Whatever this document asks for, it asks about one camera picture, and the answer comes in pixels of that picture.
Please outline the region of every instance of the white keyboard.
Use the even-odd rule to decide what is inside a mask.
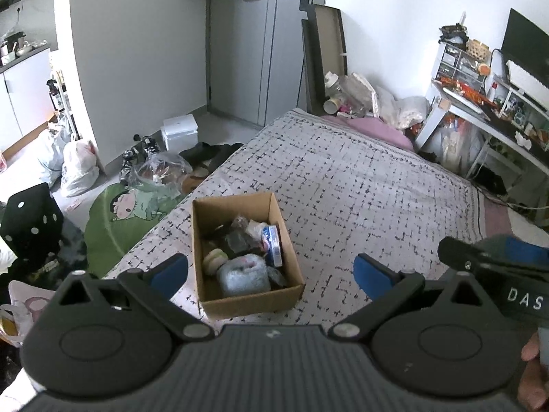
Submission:
[[[548,110],[549,88],[515,62],[508,60],[507,67],[509,68],[509,80],[511,83],[524,90],[527,95]]]

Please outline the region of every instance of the computer monitor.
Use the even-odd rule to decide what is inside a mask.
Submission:
[[[501,46],[504,58],[512,60],[549,87],[549,34],[515,9],[511,9]]]

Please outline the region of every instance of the bed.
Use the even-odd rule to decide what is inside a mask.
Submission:
[[[306,281],[305,291],[293,310],[212,322],[197,302],[191,268],[187,283],[172,301],[216,329],[227,322],[330,327],[368,301],[353,280],[352,261],[359,253],[396,271],[413,269],[436,279],[446,270],[436,254],[445,236],[472,243],[512,232],[549,247],[545,232],[486,201],[467,181],[440,166],[294,110],[232,155],[107,277],[129,268],[146,270],[178,252],[191,260],[192,200],[257,191],[276,194]],[[4,393],[13,398],[15,403],[10,404],[17,404],[18,397],[21,402],[28,399],[28,380],[24,373],[19,378],[19,384],[16,381]]]

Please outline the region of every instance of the white cabinet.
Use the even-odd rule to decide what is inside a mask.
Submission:
[[[51,73],[48,54],[49,49],[46,49],[4,71],[9,100],[23,136],[48,121],[53,114],[46,85]]]
[[[0,74],[0,151],[11,147],[21,138],[23,135],[4,85],[4,77]]]

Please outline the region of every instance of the power cord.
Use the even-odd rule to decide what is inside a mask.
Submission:
[[[522,210],[545,210],[545,209],[549,209],[549,205],[548,206],[543,206],[543,207],[527,207],[527,206],[523,206],[522,204],[504,202],[503,200],[499,199],[496,195],[493,195],[490,192],[487,192],[483,187],[479,186],[474,181],[470,181],[470,183],[473,184],[473,186],[477,189],[477,191],[479,191],[482,195],[484,195],[486,198],[488,198],[491,202],[493,202],[495,204],[499,204],[500,206],[506,206],[506,207],[509,207],[510,209],[516,207],[516,208],[522,209]]]
[[[492,68],[493,54],[494,54],[496,51],[499,51],[500,54],[502,53],[502,52],[501,52],[501,49],[499,49],[499,48],[494,48],[494,49],[492,49],[492,54],[490,54],[490,68]]]

